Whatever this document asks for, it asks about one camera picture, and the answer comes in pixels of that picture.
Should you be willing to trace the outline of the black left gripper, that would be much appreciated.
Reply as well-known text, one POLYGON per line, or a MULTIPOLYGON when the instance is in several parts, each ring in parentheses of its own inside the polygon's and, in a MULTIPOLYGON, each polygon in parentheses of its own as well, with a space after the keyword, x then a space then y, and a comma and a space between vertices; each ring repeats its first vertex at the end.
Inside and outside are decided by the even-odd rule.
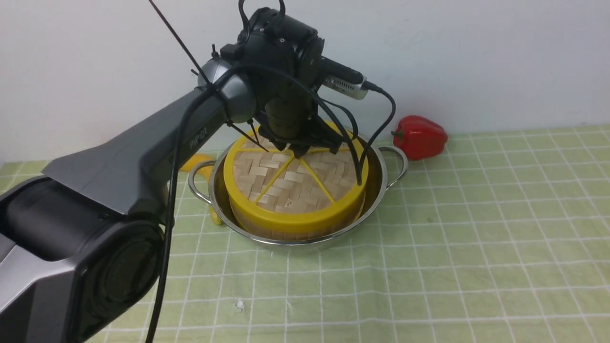
POLYGON ((292 150, 301 158, 311 148, 336 153, 344 143, 344 131, 335 131, 318 116, 318 107, 333 123, 336 116, 317 94, 317 77, 324 41, 316 29, 288 17, 285 7, 257 9, 247 17, 238 8, 242 30, 238 41, 223 46, 222 61, 231 75, 251 86, 255 111, 247 119, 259 124, 256 135, 277 150, 292 150))

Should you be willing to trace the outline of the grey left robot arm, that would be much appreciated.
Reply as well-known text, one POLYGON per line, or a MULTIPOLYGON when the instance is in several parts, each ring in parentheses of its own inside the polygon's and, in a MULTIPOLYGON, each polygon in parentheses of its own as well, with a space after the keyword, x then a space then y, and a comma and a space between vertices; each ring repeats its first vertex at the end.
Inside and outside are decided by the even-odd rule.
POLYGON ((52 160, 1 196, 1 341, 84 343, 165 287, 179 169, 225 124, 281 143, 338 145, 315 111, 324 41, 264 7, 213 52, 198 84, 102 145, 52 160))

